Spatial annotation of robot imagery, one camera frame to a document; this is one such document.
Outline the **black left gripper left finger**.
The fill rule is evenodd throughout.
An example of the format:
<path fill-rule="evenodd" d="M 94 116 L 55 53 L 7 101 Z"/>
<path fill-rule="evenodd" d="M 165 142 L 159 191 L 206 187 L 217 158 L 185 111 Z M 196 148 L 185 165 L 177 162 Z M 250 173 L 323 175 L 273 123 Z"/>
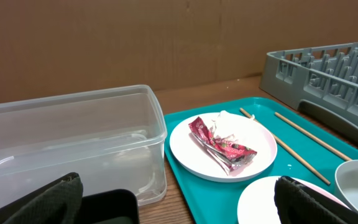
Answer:
<path fill-rule="evenodd" d="M 0 223 L 74 223 L 82 196 L 80 176 L 71 172 L 0 208 Z"/>

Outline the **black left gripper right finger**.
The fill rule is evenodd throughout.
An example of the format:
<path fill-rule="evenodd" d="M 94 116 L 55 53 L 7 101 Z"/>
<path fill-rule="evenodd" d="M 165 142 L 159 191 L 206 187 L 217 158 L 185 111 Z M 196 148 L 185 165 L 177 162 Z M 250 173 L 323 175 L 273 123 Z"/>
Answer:
<path fill-rule="evenodd" d="M 278 178 L 274 192 L 281 223 L 358 224 L 358 213 L 289 176 Z"/>

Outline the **small pink plate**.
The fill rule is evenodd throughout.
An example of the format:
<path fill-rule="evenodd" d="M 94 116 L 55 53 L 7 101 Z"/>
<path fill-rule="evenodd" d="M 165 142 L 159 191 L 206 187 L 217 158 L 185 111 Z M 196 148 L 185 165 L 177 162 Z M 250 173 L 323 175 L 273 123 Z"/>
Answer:
<path fill-rule="evenodd" d="M 275 183 L 280 176 L 255 180 L 241 193 L 237 204 L 239 224 L 281 223 L 275 205 Z"/>

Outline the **red snack wrapper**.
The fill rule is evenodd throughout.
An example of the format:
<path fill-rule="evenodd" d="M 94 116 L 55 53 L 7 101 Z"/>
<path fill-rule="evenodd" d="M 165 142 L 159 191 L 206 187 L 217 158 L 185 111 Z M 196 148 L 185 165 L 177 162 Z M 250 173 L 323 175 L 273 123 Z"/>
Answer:
<path fill-rule="evenodd" d="M 240 144 L 221 115 L 211 121 L 212 125 L 208 126 L 198 116 L 188 127 L 191 135 L 212 155 L 227 175 L 253 160 L 257 151 Z"/>

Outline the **white tissue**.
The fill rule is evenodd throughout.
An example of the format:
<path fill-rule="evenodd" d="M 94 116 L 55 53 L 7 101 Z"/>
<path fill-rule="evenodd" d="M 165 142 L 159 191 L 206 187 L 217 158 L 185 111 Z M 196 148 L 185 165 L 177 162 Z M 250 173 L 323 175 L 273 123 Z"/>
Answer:
<path fill-rule="evenodd" d="M 238 117 L 236 114 L 223 110 L 217 117 L 211 120 L 212 125 L 209 127 L 209 130 L 215 139 L 245 143 L 250 140 L 246 131 L 246 123 L 249 120 L 254 121 L 255 116 L 252 115 L 251 118 Z"/>

